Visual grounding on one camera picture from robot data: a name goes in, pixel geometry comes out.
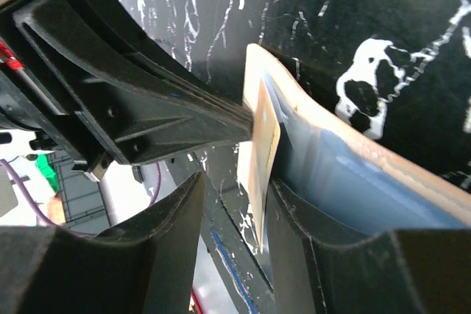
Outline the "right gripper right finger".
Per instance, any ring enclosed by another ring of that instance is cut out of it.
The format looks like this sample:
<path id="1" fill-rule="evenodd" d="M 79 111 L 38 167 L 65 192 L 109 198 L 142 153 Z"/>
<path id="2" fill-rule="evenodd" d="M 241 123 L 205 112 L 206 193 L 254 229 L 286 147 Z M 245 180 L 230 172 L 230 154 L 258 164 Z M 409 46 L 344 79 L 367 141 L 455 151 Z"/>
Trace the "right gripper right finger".
<path id="1" fill-rule="evenodd" d="M 468 313 L 470 231 L 393 229 L 365 235 L 283 181 L 266 197 L 279 313 Z"/>

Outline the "gold VIP card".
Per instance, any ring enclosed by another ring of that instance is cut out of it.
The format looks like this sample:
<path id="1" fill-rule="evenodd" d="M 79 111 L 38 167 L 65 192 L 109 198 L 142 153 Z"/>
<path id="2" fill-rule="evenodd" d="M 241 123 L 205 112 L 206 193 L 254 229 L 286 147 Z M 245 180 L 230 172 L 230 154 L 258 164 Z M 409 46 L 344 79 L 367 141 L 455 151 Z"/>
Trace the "gold VIP card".
<path id="1" fill-rule="evenodd" d="M 280 125 L 266 83 L 261 80 L 252 131 L 248 178 L 248 196 L 261 252 L 263 252 L 266 195 L 279 140 Z"/>

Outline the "beige leather card holder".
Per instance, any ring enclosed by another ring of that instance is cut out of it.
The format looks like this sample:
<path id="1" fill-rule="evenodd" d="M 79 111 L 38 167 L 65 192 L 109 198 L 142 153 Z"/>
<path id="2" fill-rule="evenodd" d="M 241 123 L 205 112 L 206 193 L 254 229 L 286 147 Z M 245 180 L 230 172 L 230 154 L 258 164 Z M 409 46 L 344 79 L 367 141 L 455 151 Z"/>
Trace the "beige leather card holder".
<path id="1" fill-rule="evenodd" d="M 470 195 L 430 171 L 388 150 L 363 135 L 314 101 L 297 83 L 289 70 L 268 50 L 251 43 L 246 49 L 243 103 L 254 114 L 260 81 L 265 76 L 275 81 L 288 107 L 306 120 L 310 127 L 324 128 L 338 135 L 356 154 L 380 170 L 418 192 L 436 206 L 470 225 Z M 250 164 L 252 141 L 242 145 L 241 163 Z M 248 191 L 249 170 L 240 175 Z"/>

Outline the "blue plastic card sleeves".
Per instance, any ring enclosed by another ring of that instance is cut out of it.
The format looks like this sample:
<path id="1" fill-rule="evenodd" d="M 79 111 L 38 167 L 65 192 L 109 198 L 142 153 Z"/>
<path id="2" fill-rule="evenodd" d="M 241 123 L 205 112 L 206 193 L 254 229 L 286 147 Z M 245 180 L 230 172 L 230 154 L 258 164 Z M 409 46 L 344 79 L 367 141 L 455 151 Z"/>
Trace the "blue plastic card sleeves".
<path id="1" fill-rule="evenodd" d="M 356 154 L 333 132 L 310 127 L 264 77 L 280 121 L 275 174 L 299 197 L 367 235 L 390 229 L 468 226 Z"/>

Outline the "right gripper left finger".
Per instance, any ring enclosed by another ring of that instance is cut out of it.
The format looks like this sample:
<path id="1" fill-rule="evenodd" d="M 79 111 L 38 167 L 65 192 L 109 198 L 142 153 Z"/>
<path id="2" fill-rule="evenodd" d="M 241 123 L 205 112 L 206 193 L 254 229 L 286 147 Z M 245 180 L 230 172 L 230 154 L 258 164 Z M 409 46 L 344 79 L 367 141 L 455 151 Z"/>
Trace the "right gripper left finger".
<path id="1" fill-rule="evenodd" d="M 205 179 L 94 238 L 54 227 L 1 228 L 3 313 L 186 313 Z"/>

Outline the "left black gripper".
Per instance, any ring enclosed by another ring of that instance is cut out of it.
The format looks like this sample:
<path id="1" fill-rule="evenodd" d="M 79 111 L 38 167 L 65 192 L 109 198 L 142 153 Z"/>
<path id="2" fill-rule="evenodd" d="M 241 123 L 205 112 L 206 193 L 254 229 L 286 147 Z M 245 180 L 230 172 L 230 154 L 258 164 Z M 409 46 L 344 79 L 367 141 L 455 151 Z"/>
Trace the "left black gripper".
<path id="1" fill-rule="evenodd" d="M 1 0 L 1 125 L 75 167 L 143 165 L 252 136 L 252 114 L 163 69 L 118 36 L 144 31 L 117 0 Z"/>

